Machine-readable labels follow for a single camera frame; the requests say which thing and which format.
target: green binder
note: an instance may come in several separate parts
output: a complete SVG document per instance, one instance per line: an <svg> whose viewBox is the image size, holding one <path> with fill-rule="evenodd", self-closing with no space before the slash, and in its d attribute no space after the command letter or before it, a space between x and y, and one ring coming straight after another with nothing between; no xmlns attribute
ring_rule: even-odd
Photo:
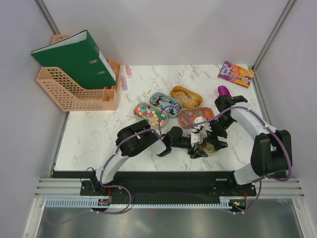
<svg viewBox="0 0 317 238"><path fill-rule="evenodd" d="M43 67L59 67L86 89L116 84L116 75L87 30L32 51Z"/></svg>

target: white wall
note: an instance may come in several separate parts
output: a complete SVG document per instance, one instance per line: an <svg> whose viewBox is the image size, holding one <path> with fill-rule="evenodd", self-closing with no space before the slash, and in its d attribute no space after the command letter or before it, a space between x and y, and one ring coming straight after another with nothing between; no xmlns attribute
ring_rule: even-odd
<svg viewBox="0 0 317 238"><path fill-rule="evenodd" d="M297 1L258 69L274 125L292 135L293 174L317 222L317 1Z"/></svg>
<svg viewBox="0 0 317 238"><path fill-rule="evenodd" d="M287 0L44 0L122 64L253 64Z"/></svg>
<svg viewBox="0 0 317 238"><path fill-rule="evenodd" d="M22 237L49 166L63 112L36 83L30 51L53 35L33 0L0 4L0 237Z"/></svg>

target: pink eraser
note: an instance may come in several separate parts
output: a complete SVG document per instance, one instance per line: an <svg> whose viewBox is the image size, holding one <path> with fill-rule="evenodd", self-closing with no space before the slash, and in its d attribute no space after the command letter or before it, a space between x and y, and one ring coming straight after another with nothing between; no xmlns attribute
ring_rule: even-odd
<svg viewBox="0 0 317 238"><path fill-rule="evenodd" d="M218 93L220 96L228 95L229 97L231 97L229 90L225 86L222 86L222 85L218 87Z"/></svg>
<svg viewBox="0 0 317 238"><path fill-rule="evenodd" d="M125 69L127 70L127 75L130 76L130 75L132 74L130 67L129 67L128 65L126 65L126 66L125 66Z"/></svg>
<svg viewBox="0 0 317 238"><path fill-rule="evenodd" d="M128 85L127 85L127 80L126 80L124 75L122 76L121 81L122 81L123 90L127 90L128 89Z"/></svg>

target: book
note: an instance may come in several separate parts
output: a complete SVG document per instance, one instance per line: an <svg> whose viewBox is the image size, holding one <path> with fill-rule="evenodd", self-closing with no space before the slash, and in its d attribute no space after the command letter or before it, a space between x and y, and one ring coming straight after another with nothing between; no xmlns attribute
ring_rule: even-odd
<svg viewBox="0 0 317 238"><path fill-rule="evenodd" d="M250 86L253 76L253 71L237 66L234 63L225 61L220 70L218 78L248 88Z"/></svg>
<svg viewBox="0 0 317 238"><path fill-rule="evenodd" d="M87 30L31 52L43 67L59 67L85 89L116 84L116 75Z"/></svg>

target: marble surface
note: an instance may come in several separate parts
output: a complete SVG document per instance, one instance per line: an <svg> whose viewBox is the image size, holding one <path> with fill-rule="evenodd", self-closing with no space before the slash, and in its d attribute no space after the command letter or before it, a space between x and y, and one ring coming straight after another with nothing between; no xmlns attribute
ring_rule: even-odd
<svg viewBox="0 0 317 238"><path fill-rule="evenodd" d="M243 95L255 112L261 115L253 88L249 89L218 79L221 65L156 65L131 66L127 76L128 90L121 89L117 111L71 112L56 161L56 171L82 171L88 167L98 169L115 151L116 134L122 128L135 123L133 109L140 102L149 102L155 92L169 95L176 85L184 86L202 95L202 107L214 105L218 97L217 87L225 85L232 96ZM169 119L162 128L167 132L178 119ZM228 130L228 147L207 158L190 159L187 150L173 148L165 157L158 157L150 149L130 158L122 171L227 171L236 170L250 162L253 141L238 123Z"/></svg>

